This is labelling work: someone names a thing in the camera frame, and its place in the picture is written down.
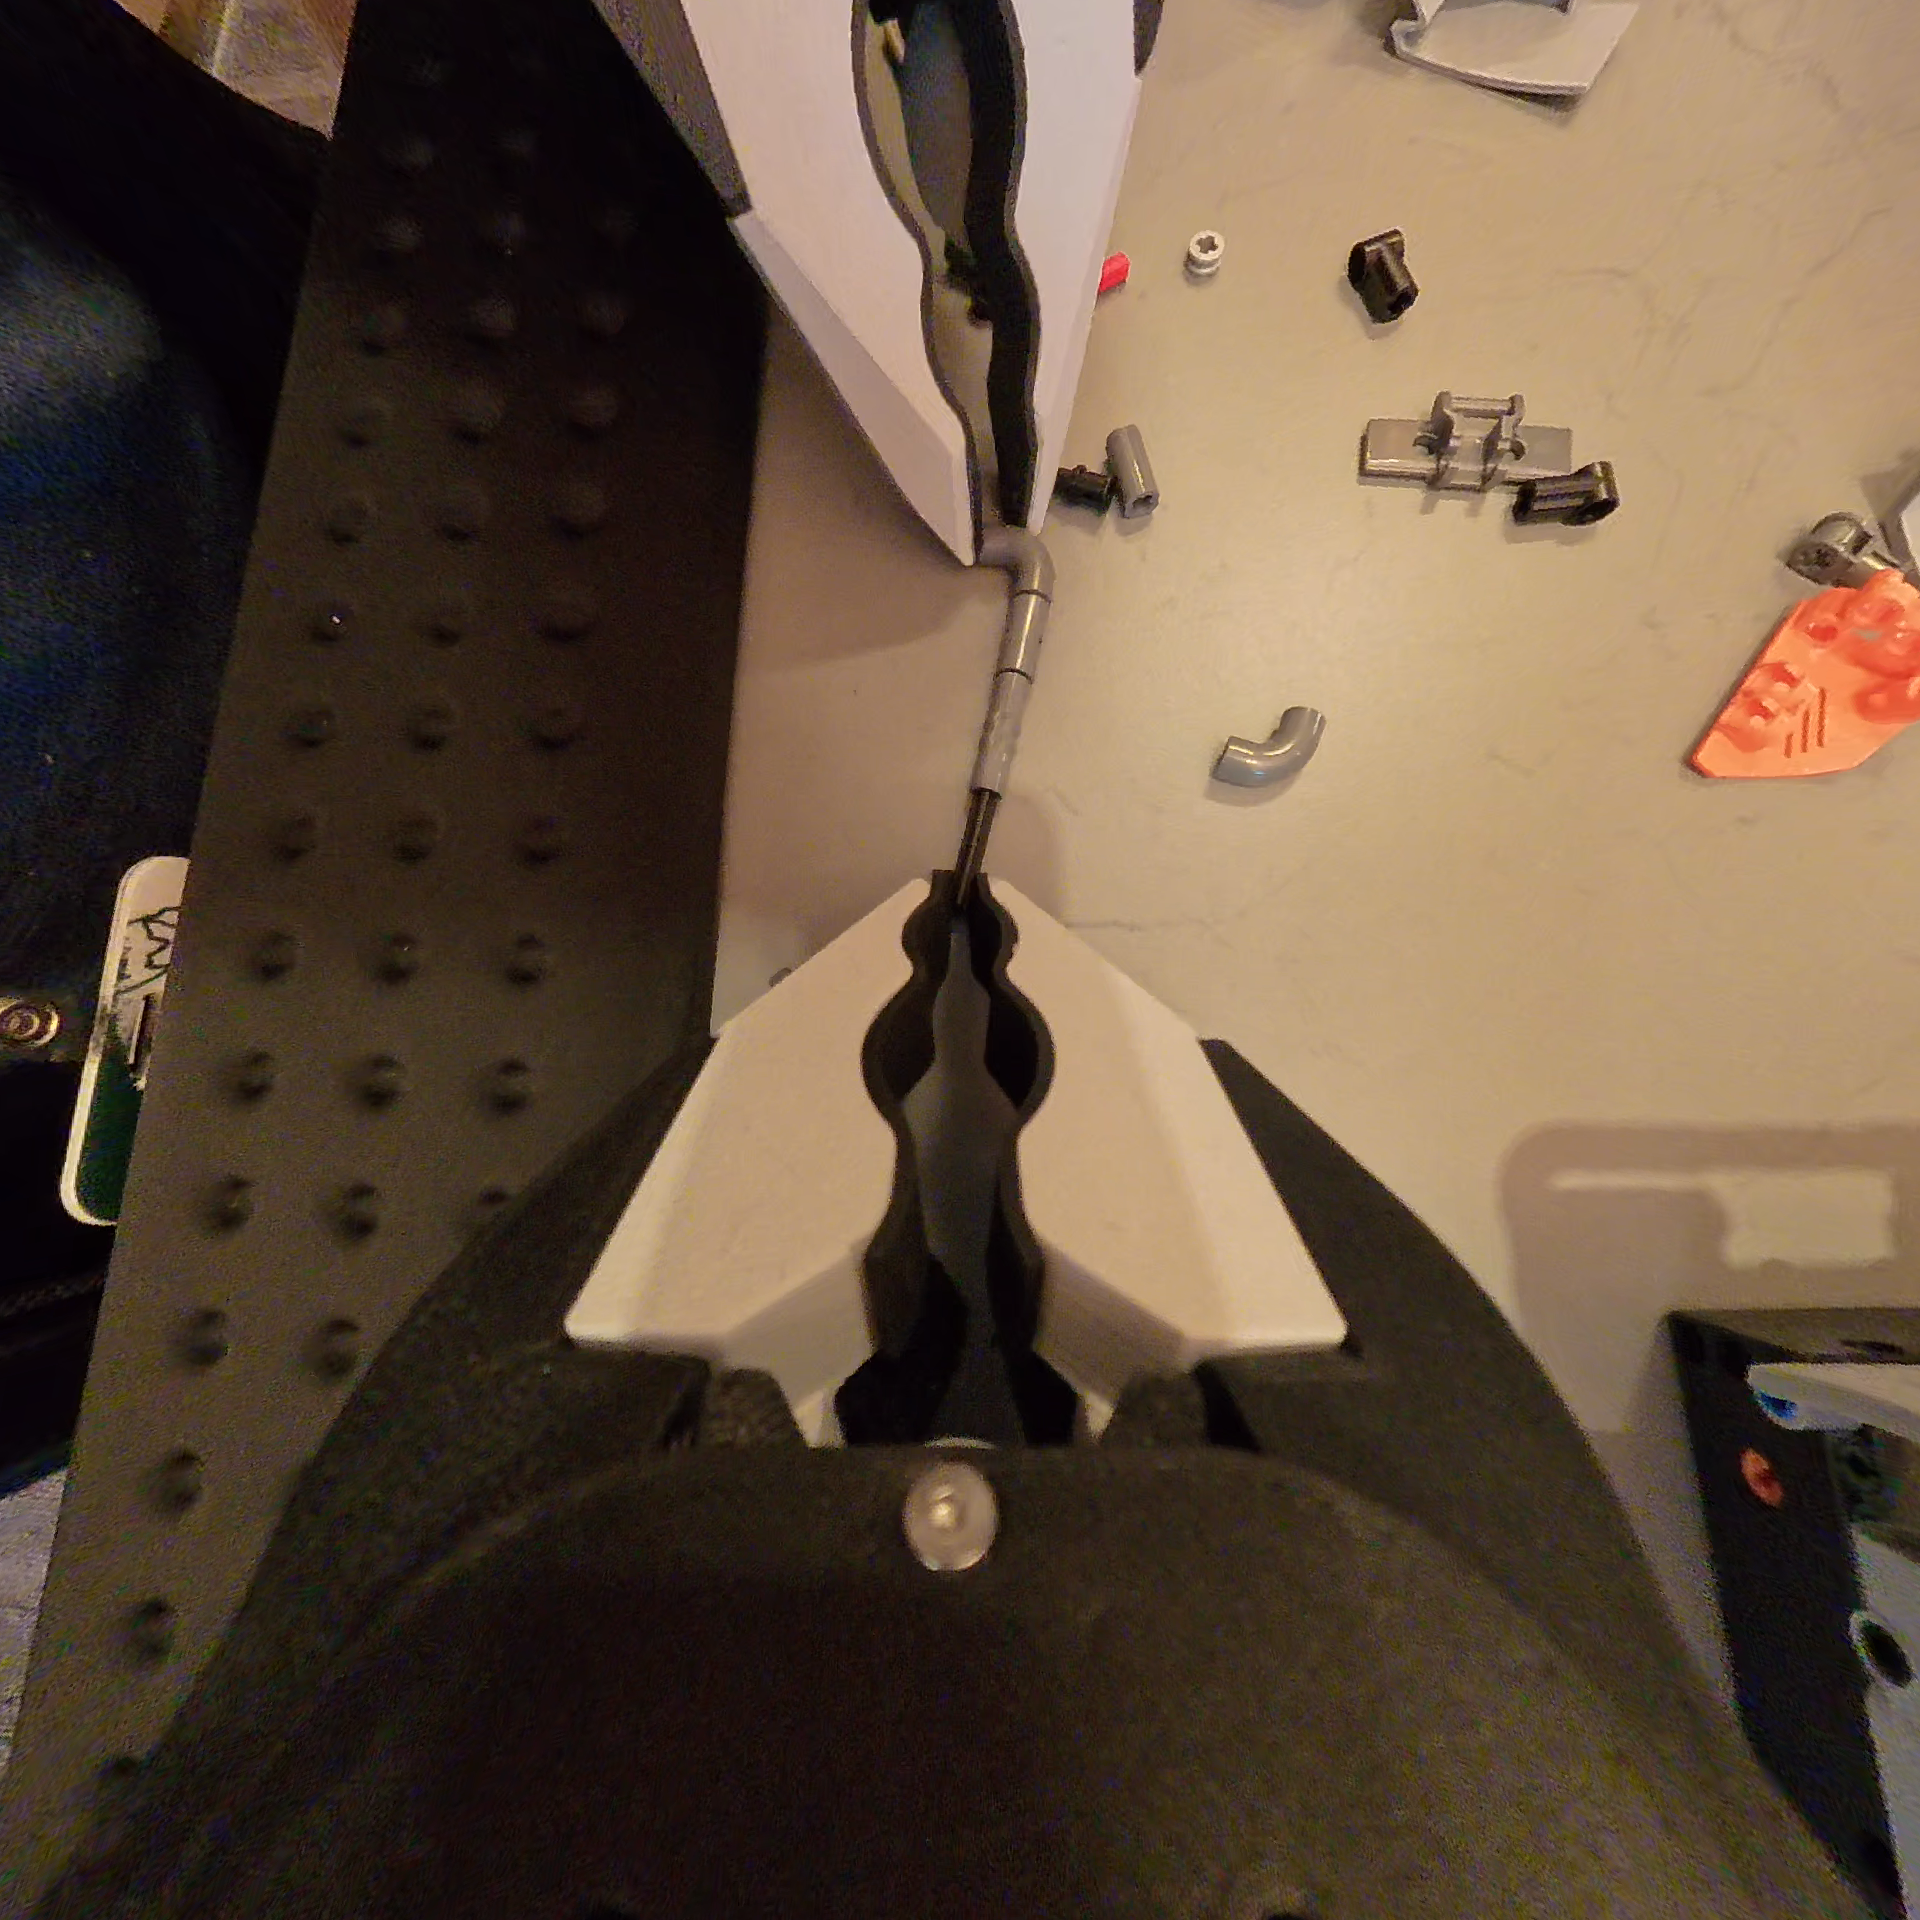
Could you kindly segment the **grey axle connector tube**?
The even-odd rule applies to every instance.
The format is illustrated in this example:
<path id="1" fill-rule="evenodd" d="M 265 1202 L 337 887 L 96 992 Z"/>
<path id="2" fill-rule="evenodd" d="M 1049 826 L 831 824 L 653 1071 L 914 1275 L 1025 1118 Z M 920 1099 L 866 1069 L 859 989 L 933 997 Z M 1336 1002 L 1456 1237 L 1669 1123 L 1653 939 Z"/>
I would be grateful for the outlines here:
<path id="1" fill-rule="evenodd" d="M 1017 743 L 1023 723 L 1023 709 L 1033 678 L 1005 670 L 992 678 L 987 712 L 982 717 L 969 791 L 1000 795 L 1011 773 Z"/>

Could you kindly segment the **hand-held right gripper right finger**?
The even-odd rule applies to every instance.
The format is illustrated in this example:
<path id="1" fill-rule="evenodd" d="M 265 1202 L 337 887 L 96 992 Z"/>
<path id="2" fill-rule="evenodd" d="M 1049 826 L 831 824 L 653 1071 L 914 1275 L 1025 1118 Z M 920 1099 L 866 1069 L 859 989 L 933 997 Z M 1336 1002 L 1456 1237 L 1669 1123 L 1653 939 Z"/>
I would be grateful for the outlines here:
<path id="1" fill-rule="evenodd" d="M 1185 1019 L 1017 887 L 966 899 L 998 1150 L 989 1290 L 1015 1393 L 1103 1425 L 1232 1358 L 1334 1353 L 1346 1317 Z"/>

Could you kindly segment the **orange toy wedge piece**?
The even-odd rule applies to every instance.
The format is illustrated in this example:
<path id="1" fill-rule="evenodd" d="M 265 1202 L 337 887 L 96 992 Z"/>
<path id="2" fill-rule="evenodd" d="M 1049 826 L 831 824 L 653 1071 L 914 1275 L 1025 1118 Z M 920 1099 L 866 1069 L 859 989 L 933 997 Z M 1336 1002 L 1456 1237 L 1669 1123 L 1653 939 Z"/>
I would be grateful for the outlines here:
<path id="1" fill-rule="evenodd" d="M 1799 599 L 1686 766 L 1709 779 L 1839 774 L 1917 719 L 1917 591 L 1895 566 Z"/>

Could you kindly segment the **black perforated board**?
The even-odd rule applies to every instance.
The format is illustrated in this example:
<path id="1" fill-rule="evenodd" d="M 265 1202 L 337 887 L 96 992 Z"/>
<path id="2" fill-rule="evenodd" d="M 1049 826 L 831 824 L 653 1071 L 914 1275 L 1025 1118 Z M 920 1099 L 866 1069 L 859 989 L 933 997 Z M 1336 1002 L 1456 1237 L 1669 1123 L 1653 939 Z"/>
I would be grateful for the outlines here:
<path id="1" fill-rule="evenodd" d="M 763 302 L 594 5 L 358 5 L 328 136 L 5 5 L 5 163 L 303 222 L 5 1775 L 120 1809 L 416 1302 L 703 1021 Z"/>

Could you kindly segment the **grey toy hinge assembly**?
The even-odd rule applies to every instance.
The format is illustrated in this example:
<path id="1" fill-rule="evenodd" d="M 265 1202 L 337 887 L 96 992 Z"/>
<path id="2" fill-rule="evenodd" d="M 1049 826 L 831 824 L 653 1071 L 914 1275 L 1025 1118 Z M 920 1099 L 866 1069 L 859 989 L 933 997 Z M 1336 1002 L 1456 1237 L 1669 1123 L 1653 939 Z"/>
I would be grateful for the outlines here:
<path id="1" fill-rule="evenodd" d="M 1421 415 L 1377 415 L 1360 432 L 1357 479 L 1487 493 L 1574 465 L 1573 433 L 1528 417 L 1526 399 L 1440 390 Z"/>

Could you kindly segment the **white green badge card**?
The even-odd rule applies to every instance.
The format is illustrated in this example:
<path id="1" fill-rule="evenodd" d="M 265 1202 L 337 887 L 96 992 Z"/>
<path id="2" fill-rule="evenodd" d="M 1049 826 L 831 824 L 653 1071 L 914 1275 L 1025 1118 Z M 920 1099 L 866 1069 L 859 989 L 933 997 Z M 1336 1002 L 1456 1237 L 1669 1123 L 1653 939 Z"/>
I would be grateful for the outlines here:
<path id="1" fill-rule="evenodd" d="M 58 1175 L 61 1207 L 83 1227 L 113 1227 L 123 1209 L 185 878 L 185 855 L 150 855 L 123 872 L 111 899 Z"/>

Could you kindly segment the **black block with holes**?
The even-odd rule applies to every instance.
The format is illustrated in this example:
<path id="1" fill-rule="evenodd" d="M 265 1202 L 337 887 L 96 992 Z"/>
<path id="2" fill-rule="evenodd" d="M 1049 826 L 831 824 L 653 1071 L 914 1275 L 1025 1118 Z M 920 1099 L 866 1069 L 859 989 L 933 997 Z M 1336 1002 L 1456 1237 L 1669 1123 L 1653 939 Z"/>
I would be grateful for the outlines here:
<path id="1" fill-rule="evenodd" d="M 1915 1309 L 1673 1309 L 1663 1318 L 1743 1734 L 1874 1915 L 1907 1915 L 1874 1693 L 1915 1703 L 1915 1649 L 1874 1618 L 1855 1529 L 1915 1493 L 1889 1438 L 1793 1429 L 1760 1365 L 1915 1365 Z"/>

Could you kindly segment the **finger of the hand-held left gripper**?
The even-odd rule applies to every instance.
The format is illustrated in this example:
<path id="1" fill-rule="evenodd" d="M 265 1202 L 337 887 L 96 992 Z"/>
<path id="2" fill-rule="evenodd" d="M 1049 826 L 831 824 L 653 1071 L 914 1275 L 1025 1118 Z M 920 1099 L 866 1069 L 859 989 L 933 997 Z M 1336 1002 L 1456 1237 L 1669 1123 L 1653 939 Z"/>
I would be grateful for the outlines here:
<path id="1" fill-rule="evenodd" d="M 1145 70 L 1130 1 L 966 6 L 966 246 L 992 321 L 998 518 L 1038 527 L 1065 448 Z"/>
<path id="2" fill-rule="evenodd" d="M 879 157 L 866 5 L 682 6 L 741 174 L 741 246 L 905 505 L 975 562 L 975 455 L 928 346 L 922 231 Z"/>

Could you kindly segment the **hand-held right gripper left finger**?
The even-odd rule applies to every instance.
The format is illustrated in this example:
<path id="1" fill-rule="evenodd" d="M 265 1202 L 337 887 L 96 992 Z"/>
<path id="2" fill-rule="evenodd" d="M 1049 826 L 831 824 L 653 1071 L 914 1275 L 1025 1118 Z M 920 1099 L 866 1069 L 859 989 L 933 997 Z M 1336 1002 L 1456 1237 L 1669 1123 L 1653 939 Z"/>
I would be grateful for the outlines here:
<path id="1" fill-rule="evenodd" d="M 806 1431 L 914 1438 L 961 1299 L 907 1099 L 935 1058 L 953 879 L 911 879 L 715 1035 L 565 1333 L 777 1381 Z"/>

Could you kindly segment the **grey toy fairing panel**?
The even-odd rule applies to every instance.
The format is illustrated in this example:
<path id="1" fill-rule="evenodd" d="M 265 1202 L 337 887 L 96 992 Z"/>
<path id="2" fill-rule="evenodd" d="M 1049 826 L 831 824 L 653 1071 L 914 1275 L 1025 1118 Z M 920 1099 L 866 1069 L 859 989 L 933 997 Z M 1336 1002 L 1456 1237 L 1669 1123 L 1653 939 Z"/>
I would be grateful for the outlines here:
<path id="1" fill-rule="evenodd" d="M 1386 48 L 1477 89 L 1576 103 L 1635 19 L 1634 1 L 1406 1 Z"/>

